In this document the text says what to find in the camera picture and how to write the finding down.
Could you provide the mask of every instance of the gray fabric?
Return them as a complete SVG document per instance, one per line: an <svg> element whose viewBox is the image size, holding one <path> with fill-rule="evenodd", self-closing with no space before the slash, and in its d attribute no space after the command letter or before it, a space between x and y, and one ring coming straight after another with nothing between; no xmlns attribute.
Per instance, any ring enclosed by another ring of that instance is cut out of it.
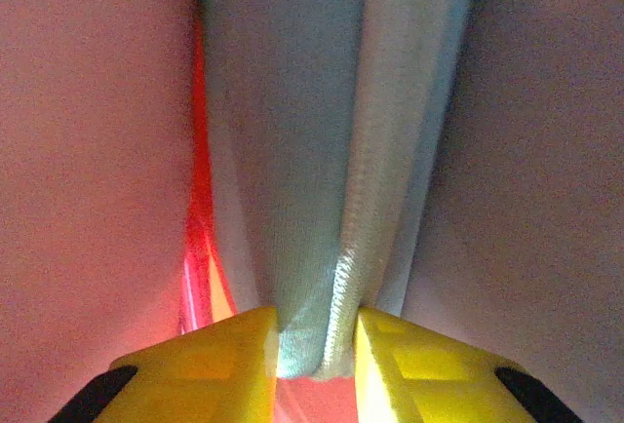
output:
<svg viewBox="0 0 624 423"><path fill-rule="evenodd" d="M315 377L350 372L358 308L377 301L393 243L400 241L396 235L412 172L418 180L410 195L419 198L409 201L408 209L418 212L409 229L417 230L437 140L422 134L423 125L427 118L439 122L444 113L468 4L366 0L340 256L325 353ZM422 153L416 158L417 151ZM410 246L395 248L409 255L414 240L415 233L401 240ZM390 292L393 296L404 296L410 264L403 268L403 283L395 285L400 291Z"/></svg>
<svg viewBox="0 0 624 423"><path fill-rule="evenodd" d="M420 218L424 208L431 171L436 159L438 139L449 102L449 91L454 77L456 58L461 46L464 23L471 0L451 0L448 23L438 56L438 70L434 87L420 126L414 161L399 226L381 289L375 307L395 316L401 315Z"/></svg>
<svg viewBox="0 0 624 423"><path fill-rule="evenodd" d="M217 247L242 310L278 307L281 376L323 353L362 2L205 1Z"/></svg>

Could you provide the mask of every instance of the yellow robot finger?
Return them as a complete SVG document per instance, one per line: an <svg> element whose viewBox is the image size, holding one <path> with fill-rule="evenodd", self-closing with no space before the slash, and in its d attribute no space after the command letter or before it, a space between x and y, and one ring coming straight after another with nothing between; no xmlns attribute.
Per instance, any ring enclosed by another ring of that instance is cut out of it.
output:
<svg viewBox="0 0 624 423"><path fill-rule="evenodd" d="M582 423L516 363L374 309L355 354L360 423Z"/></svg>
<svg viewBox="0 0 624 423"><path fill-rule="evenodd" d="M278 333L259 308L116 360L51 422L270 423Z"/></svg>

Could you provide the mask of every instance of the light blue cloth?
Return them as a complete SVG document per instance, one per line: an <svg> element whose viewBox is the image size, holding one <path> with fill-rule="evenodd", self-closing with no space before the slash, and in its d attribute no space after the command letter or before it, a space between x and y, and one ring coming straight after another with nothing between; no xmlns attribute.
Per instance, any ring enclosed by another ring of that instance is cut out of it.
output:
<svg viewBox="0 0 624 423"><path fill-rule="evenodd" d="M279 374L318 366L363 0L208 0L216 237L241 310L276 304Z"/></svg>
<svg viewBox="0 0 624 423"><path fill-rule="evenodd" d="M452 0L447 28L439 54L436 81L420 128L416 154L404 200L399 229L384 274L376 307L400 316L407 291L420 219L429 189L437 145L445 120L445 111L455 75L456 61L462 43L464 26L471 0Z"/></svg>

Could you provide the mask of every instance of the black rubber pad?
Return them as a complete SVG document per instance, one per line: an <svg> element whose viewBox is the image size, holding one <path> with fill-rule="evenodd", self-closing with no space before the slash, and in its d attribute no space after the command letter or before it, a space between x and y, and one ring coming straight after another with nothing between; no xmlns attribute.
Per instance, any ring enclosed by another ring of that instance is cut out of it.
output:
<svg viewBox="0 0 624 423"><path fill-rule="evenodd" d="M500 367L496 377L537 423L583 423L541 381L510 367Z"/></svg>
<svg viewBox="0 0 624 423"><path fill-rule="evenodd" d="M93 378L48 423L92 423L137 371L136 366L122 366Z"/></svg>

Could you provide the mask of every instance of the yellow plastic part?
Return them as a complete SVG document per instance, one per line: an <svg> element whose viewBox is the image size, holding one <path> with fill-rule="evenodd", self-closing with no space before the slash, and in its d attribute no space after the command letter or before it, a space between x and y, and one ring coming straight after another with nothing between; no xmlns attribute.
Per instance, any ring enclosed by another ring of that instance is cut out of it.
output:
<svg viewBox="0 0 624 423"><path fill-rule="evenodd" d="M138 372L97 423L270 423L278 334L259 308L132 353Z"/></svg>
<svg viewBox="0 0 624 423"><path fill-rule="evenodd" d="M360 423L534 423L495 376L502 357L361 308L355 332Z"/></svg>

